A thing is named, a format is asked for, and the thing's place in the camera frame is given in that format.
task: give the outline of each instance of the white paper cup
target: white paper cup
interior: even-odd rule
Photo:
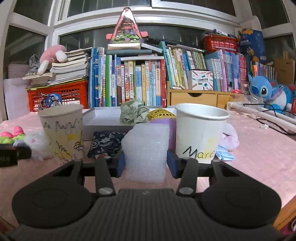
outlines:
[[[203,104],[177,104],[176,154],[211,163],[229,113]]]
[[[62,163],[84,158],[82,109],[83,105],[69,104],[38,112],[43,129],[50,139],[50,149]]]

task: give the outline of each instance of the purple cylinder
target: purple cylinder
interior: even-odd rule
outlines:
[[[175,118],[165,118],[165,119],[153,119],[150,123],[155,124],[167,124],[170,126],[170,138],[168,148],[176,151],[176,119]]]

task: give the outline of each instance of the blue round sticker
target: blue round sticker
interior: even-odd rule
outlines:
[[[54,102],[57,101],[59,104],[62,104],[62,98],[58,93],[51,93],[47,96],[46,98],[46,105],[47,107],[50,107],[50,105]]]

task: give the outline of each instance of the white tray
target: white tray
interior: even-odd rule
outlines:
[[[165,108],[176,114],[174,106]],[[95,131],[128,132],[132,125],[124,125],[119,121],[120,107],[95,107],[83,113],[83,140],[91,141]]]

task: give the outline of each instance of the blue and white plush belly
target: blue and white plush belly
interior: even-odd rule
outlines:
[[[266,104],[277,104],[282,110],[285,109],[287,104],[287,97],[285,92],[283,91],[279,97],[275,100],[267,101]]]

